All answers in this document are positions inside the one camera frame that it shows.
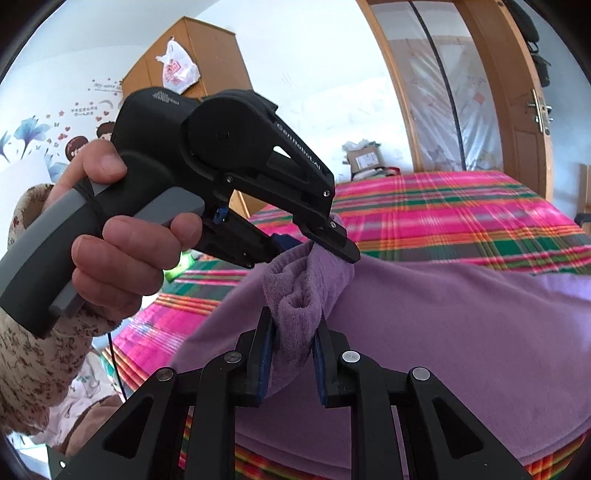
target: finger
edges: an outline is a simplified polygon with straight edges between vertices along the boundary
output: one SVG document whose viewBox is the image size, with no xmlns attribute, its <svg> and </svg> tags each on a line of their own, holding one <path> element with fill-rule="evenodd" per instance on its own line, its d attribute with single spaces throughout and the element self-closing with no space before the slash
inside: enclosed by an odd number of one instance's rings
<svg viewBox="0 0 591 480">
<path fill-rule="evenodd" d="M 100 282 L 79 268 L 72 274 L 72 284 L 80 296 L 99 307 L 119 310 L 141 300 L 142 296 L 130 293 L 108 283 Z"/>
<path fill-rule="evenodd" d="M 170 231 L 172 231 L 181 243 L 181 249 L 185 251 L 197 245 L 201 239 L 203 224 L 198 215 L 194 213 L 181 213 L 170 224 Z"/>
<path fill-rule="evenodd" d="M 97 183 L 111 184 L 122 179 L 126 173 L 127 167 L 113 144 L 107 140 L 94 140 L 86 144 L 72 159 L 52 188 L 44 210 L 66 194 L 84 176 Z"/>
<path fill-rule="evenodd" d="M 180 260 L 180 241 L 168 228 L 156 223 L 116 216 L 105 223 L 103 239 L 130 257 L 161 270 L 176 267 Z"/>
<path fill-rule="evenodd" d="M 131 293 L 153 295 L 161 287 L 164 274 L 117 247 L 91 235 L 80 235 L 72 244 L 74 265 L 95 280 Z"/>
<path fill-rule="evenodd" d="M 109 307 L 105 307 L 104 308 L 104 310 L 105 310 L 104 316 L 109 320 L 119 321 L 119 320 L 123 320 L 123 319 L 129 318 L 129 317 L 132 317 L 133 315 L 138 313 L 138 311 L 140 310 L 141 307 L 142 307 L 142 297 L 138 296 L 138 297 L 136 297 L 135 300 L 133 300 L 132 302 L 130 302 L 129 304 L 127 304 L 123 308 L 111 309 Z"/>
</svg>

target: bed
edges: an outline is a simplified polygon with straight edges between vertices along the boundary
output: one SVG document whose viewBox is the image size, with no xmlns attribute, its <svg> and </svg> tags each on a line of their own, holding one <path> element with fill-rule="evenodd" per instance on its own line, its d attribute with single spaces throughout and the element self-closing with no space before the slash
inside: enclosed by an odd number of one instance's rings
<svg viewBox="0 0 591 480">
<path fill-rule="evenodd" d="M 333 211 L 366 255 L 386 261 L 466 262 L 532 274 L 591 275 L 591 239 L 537 194 L 501 172 L 431 172 L 337 186 Z M 303 239 L 290 215 L 267 206 L 251 218 L 266 233 Z M 136 390 L 248 273 L 203 257 L 167 285 L 115 339 L 125 388 Z M 112 371 L 112 359 L 104 352 Z M 553 479 L 584 436 L 532 465 Z M 236 446 L 237 479 L 319 480 Z"/>
</svg>

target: white plastic bag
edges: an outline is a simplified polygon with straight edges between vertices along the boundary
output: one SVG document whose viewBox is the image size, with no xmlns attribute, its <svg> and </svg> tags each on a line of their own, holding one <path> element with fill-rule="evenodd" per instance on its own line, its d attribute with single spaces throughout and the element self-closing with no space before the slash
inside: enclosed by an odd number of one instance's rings
<svg viewBox="0 0 591 480">
<path fill-rule="evenodd" d="M 168 41 L 165 55 L 156 57 L 156 60 L 164 63 L 162 85 L 179 95 L 197 83 L 201 76 L 197 65 L 174 37 Z"/>
</svg>

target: silver bolt head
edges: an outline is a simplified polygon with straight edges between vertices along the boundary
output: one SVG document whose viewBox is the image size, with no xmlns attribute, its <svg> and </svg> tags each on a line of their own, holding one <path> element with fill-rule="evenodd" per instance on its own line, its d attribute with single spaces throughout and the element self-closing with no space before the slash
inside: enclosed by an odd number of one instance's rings
<svg viewBox="0 0 591 480">
<path fill-rule="evenodd" d="M 223 356 L 223 359 L 229 364 L 237 364 L 240 360 L 242 360 L 242 354 L 235 350 L 231 352 L 226 352 Z"/>
<path fill-rule="evenodd" d="M 359 362 L 359 360 L 361 359 L 361 355 L 359 355 L 357 352 L 353 350 L 349 350 L 348 352 L 343 353 L 342 357 L 343 360 L 348 364 L 355 364 Z"/>
<path fill-rule="evenodd" d="M 174 375 L 174 372 L 171 368 L 161 368 L 156 372 L 156 378 L 159 382 L 167 382 L 170 380 Z"/>
<path fill-rule="evenodd" d="M 431 372 L 424 367 L 417 367 L 413 370 L 413 377 L 424 382 L 425 380 L 429 380 Z"/>
</svg>

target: cardboard box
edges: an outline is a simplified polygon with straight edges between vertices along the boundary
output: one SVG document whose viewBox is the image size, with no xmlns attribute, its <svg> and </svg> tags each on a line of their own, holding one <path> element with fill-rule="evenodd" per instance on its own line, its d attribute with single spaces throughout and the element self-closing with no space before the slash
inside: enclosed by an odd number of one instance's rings
<svg viewBox="0 0 591 480">
<path fill-rule="evenodd" d="M 123 95 L 150 86 L 162 86 L 163 64 L 157 56 L 166 53 L 171 37 L 187 51 L 197 64 L 201 78 L 183 93 L 189 98 L 202 98 L 222 90 L 252 90 L 251 80 L 236 35 L 194 18 L 183 17 L 156 40 L 125 76 Z"/>
<path fill-rule="evenodd" d="M 355 175 L 360 171 L 372 170 L 373 168 L 385 167 L 382 154 L 379 148 L 369 145 L 361 150 L 347 152 L 347 160 L 351 165 L 351 174 Z"/>
</svg>

